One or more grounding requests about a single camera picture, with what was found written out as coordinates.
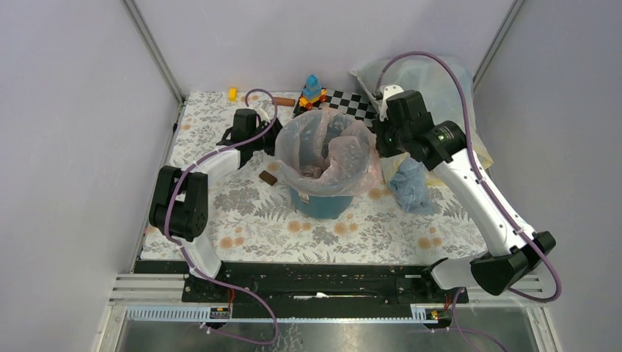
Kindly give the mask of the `pink plastic trash bag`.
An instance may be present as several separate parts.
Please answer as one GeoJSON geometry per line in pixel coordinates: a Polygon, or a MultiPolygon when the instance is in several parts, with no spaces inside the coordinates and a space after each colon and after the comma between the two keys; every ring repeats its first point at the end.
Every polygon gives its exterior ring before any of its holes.
{"type": "Polygon", "coordinates": [[[376,135],[335,109],[304,112],[283,125],[275,141],[282,182],[314,197],[353,197],[383,179],[376,135]]]}

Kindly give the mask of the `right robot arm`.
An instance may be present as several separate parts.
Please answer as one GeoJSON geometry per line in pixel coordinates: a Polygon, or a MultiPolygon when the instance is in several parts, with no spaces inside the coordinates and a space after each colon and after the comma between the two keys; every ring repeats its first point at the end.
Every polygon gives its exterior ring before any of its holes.
{"type": "Polygon", "coordinates": [[[426,268],[420,290],[428,301],[441,301],[450,290],[479,286],[498,296],[543,263],[556,241],[536,232],[485,176],[469,149],[467,135],[452,121],[436,124],[423,96],[397,85],[382,89],[373,123],[376,148],[383,157],[408,153],[454,193],[483,236],[482,254],[443,259],[426,268]]]}

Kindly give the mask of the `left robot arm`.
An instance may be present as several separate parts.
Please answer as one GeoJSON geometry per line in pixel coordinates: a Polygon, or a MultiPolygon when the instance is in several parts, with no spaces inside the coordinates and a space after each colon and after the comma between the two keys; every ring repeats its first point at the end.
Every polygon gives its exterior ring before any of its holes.
{"type": "Polygon", "coordinates": [[[202,278],[199,290],[209,301],[227,294],[226,279],[219,276],[222,260],[209,241],[209,188],[229,173],[240,169],[257,151],[272,153],[282,129],[276,115],[268,117],[262,108],[237,109],[233,125],[215,150],[186,169],[163,166],[153,193],[148,221],[176,245],[192,275],[202,278]]]}

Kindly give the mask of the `teal plastic trash bin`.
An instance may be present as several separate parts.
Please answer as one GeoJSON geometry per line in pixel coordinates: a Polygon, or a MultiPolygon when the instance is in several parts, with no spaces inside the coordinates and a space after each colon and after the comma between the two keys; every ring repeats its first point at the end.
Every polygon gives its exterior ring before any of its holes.
{"type": "Polygon", "coordinates": [[[365,127],[352,121],[293,122],[277,140],[277,159],[293,204],[315,219],[336,219],[367,171],[365,127]]]}

